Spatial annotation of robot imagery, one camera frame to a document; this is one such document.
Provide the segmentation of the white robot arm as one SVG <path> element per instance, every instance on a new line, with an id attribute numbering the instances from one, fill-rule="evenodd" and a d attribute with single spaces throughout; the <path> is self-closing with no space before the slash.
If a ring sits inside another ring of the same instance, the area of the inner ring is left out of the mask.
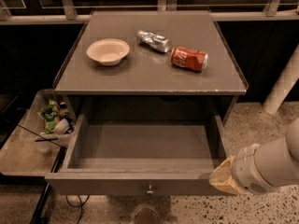
<path id="1" fill-rule="evenodd" d="M 210 175 L 209 184 L 240 195 L 264 195 L 299 184 L 299 119 L 284 136 L 267 144 L 253 144 L 229 156 Z"/>

